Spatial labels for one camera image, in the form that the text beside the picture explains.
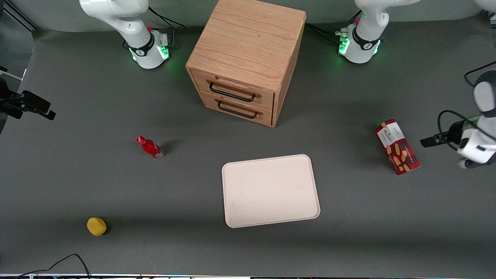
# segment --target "yellow sponge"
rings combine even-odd
[[[94,236],[100,236],[107,230],[107,225],[105,225],[105,222],[97,217],[89,218],[86,226],[88,227],[88,230],[91,232],[91,234],[93,234]]]

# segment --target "black drawer handle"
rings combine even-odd
[[[244,113],[237,112],[237,111],[234,111],[234,110],[226,109],[226,108],[223,108],[223,107],[220,106],[222,104],[221,101],[218,101],[218,102],[219,103],[217,104],[217,107],[219,107],[220,110],[227,111],[227,112],[230,112],[230,113],[234,113],[234,114],[237,114],[239,116],[243,116],[243,117],[246,117],[246,118],[249,118],[249,119],[255,119],[255,117],[257,115],[257,112],[255,112],[255,115],[248,115],[248,114],[244,114]]]
[[[210,91],[215,92],[215,93],[219,93],[219,94],[224,95],[224,96],[228,96],[228,97],[235,98],[235,99],[245,101],[245,102],[252,102],[255,99],[255,94],[253,94],[250,99],[247,99],[247,98],[239,97],[239,96],[236,96],[233,94],[229,94],[229,93],[224,92],[224,91],[214,89],[212,86],[214,86],[213,82],[210,83]]]

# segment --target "bottle cap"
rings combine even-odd
[[[146,139],[144,137],[142,137],[142,136],[138,136],[136,138],[136,142],[139,143],[139,144],[145,144],[145,141],[146,141]]]

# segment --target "drawer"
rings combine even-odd
[[[209,93],[201,92],[200,94],[205,107],[209,109],[256,122],[265,126],[271,126],[272,113],[270,112],[242,106]]]
[[[250,86],[236,84],[214,75],[191,70],[200,91],[231,103],[248,106],[254,109],[272,111],[274,94]]]

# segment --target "wooden drawer cabinet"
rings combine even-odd
[[[209,108],[275,127],[305,26],[304,11],[219,0],[186,69]]]

